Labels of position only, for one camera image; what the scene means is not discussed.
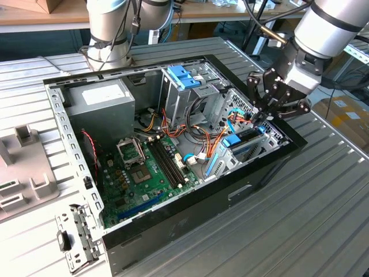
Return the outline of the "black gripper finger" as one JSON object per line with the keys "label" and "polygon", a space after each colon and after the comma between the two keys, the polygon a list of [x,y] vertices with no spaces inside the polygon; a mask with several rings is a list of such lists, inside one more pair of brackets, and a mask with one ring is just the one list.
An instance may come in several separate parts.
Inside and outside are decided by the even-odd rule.
{"label": "black gripper finger", "polygon": [[287,102],[287,100],[273,98],[265,109],[264,120],[287,119],[307,114],[311,111],[311,102],[307,98],[293,102]]}
{"label": "black gripper finger", "polygon": [[258,111],[251,117],[252,123],[263,123],[265,121],[265,103],[263,102],[263,80],[262,74],[258,72],[251,72],[247,76],[246,80],[247,84],[247,93],[248,98],[250,99],[250,103],[256,108]]}

